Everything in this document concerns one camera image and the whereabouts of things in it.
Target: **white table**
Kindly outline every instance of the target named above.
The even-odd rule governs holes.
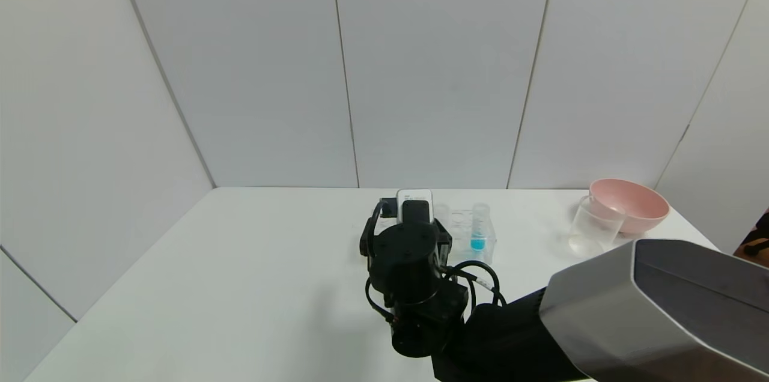
[[[493,267],[514,300],[579,259],[555,245],[584,190],[435,190],[491,206]],[[220,188],[157,242],[28,382],[434,380],[363,297],[357,242],[394,190]],[[650,237],[715,247],[672,212]]]

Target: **black cable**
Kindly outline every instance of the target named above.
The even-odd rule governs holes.
[[[395,319],[395,316],[393,316],[392,313],[385,310],[384,308],[381,308],[381,306],[377,305],[376,302],[374,302],[373,299],[371,299],[371,295],[368,294],[368,288],[371,287],[371,278],[366,279],[366,300],[368,300],[369,305],[371,305],[371,308],[377,311],[377,313],[381,314],[382,317],[384,317],[384,320],[387,321],[388,324],[393,322],[393,319]]]
[[[468,278],[467,285],[470,286],[470,314],[473,314],[475,310],[475,284]]]
[[[459,264],[456,264],[453,267],[450,267],[449,270],[458,271],[464,267],[479,267],[486,271],[491,276],[491,281],[494,282],[494,286],[491,289],[492,294],[494,294],[494,299],[491,301],[491,303],[493,305],[497,305],[497,302],[500,301],[502,302],[502,305],[507,305],[507,301],[505,301],[505,298],[502,297],[502,292],[500,292],[499,277],[497,276],[497,273],[495,273],[494,270],[488,266],[488,264],[484,264],[484,262],[481,261],[464,261],[459,262]]]

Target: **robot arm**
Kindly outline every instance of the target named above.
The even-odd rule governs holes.
[[[369,283],[384,294],[390,310],[369,302],[391,325],[393,348],[430,356],[443,382],[769,381],[763,267],[694,243],[637,240],[507,305],[478,305],[465,322],[451,236],[423,201],[405,202],[402,223],[374,235],[384,206],[362,236],[366,294]]]

